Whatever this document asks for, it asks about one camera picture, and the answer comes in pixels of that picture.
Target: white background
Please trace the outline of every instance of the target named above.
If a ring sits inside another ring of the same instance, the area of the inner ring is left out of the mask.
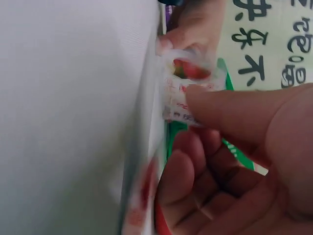
[[[0,234],[112,235],[154,0],[0,1]]]

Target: palm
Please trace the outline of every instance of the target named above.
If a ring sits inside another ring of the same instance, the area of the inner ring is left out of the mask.
[[[197,114],[195,107],[191,108],[197,119],[207,125],[212,123],[212,127],[221,127],[225,122],[222,132],[227,133],[227,140],[240,147],[252,160],[270,169],[268,175],[262,176],[242,167],[222,144],[217,131],[180,133],[158,190],[164,216],[173,234],[312,233],[313,226],[309,221],[313,215],[310,201],[313,177],[307,169],[311,167],[309,157],[313,149],[308,149],[310,145],[305,143],[309,136],[313,137],[312,129],[310,135],[307,131],[310,129],[307,112],[312,110],[312,105],[303,104],[303,113],[298,109],[294,116],[290,115],[290,110],[296,108],[294,104],[312,96],[312,88],[294,91],[290,102],[282,99],[272,107],[266,104],[267,112],[272,114],[258,121],[261,126],[265,124],[265,129],[256,127],[253,134],[253,131],[245,132],[246,127],[236,129],[242,132],[244,138],[241,140],[234,138],[228,130],[231,124],[242,125],[239,121],[236,123],[236,116],[240,114],[233,113],[233,120],[222,120],[221,115],[216,115],[219,123],[214,124],[217,122],[214,115],[209,119],[206,116],[203,121],[205,112]],[[226,95],[223,97],[226,98],[220,102],[224,106],[227,106],[227,99],[234,100]]]

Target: snack wrapper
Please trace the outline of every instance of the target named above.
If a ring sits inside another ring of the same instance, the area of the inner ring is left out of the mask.
[[[188,110],[185,92],[189,85],[200,85],[208,91],[226,89],[227,71],[216,67],[214,59],[204,59],[199,53],[173,49],[162,56],[163,118],[199,126]]]

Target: red design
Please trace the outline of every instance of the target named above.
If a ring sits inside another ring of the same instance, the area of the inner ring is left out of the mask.
[[[149,202],[149,195],[151,191],[151,183],[153,182],[153,177],[155,177],[156,172],[156,161],[152,159],[146,173],[144,174],[143,183],[141,187],[141,206],[143,209],[147,209]]]
[[[172,235],[169,228],[167,227],[161,206],[158,203],[157,198],[155,199],[155,228],[159,235]]]

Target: chinese characters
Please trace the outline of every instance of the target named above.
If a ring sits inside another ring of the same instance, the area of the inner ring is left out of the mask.
[[[249,21],[254,21],[256,17],[267,16],[267,10],[272,8],[270,4],[266,3],[266,0],[259,0],[260,4],[255,4],[254,1],[255,0],[248,0],[247,3],[243,3],[242,0],[233,0],[237,7],[248,11]],[[244,14],[241,12],[235,17],[235,20],[240,21],[243,16]]]
[[[296,64],[304,61],[304,57],[295,55],[294,48],[297,46],[303,54],[311,52],[313,35],[310,34],[310,19],[302,17],[300,21],[293,24],[293,30],[301,34],[291,37],[287,43],[287,49],[292,52],[292,55],[288,58],[289,63],[285,65],[282,71],[282,88],[292,87],[296,85],[295,82],[298,85],[303,84],[307,76],[304,67],[296,66]]]
[[[310,3],[310,9],[313,9],[313,0],[291,0],[291,5],[296,6],[296,1],[298,1],[303,7],[307,7]]]
[[[272,9],[272,5],[268,4],[266,0],[258,0],[259,4],[256,4],[256,0],[248,0],[244,3],[242,0],[233,0],[235,6],[241,9],[246,9],[248,11],[248,20],[250,22],[255,21],[256,18],[263,18],[268,15],[268,10]],[[244,17],[244,13],[240,12],[235,16],[235,21],[240,21]],[[231,36],[232,41],[241,43],[241,50],[244,50],[247,45],[252,47],[254,43],[261,43],[265,46],[268,40],[268,32],[261,32],[257,29],[250,29],[246,31],[244,28],[239,28],[240,33],[235,33]],[[264,71],[264,56],[258,56],[258,62],[253,60],[253,58],[246,54],[245,60],[250,65],[247,68],[238,69],[238,74],[250,74],[258,73],[260,80],[265,80]],[[256,81],[256,76],[252,76],[246,83],[248,87],[252,86]]]

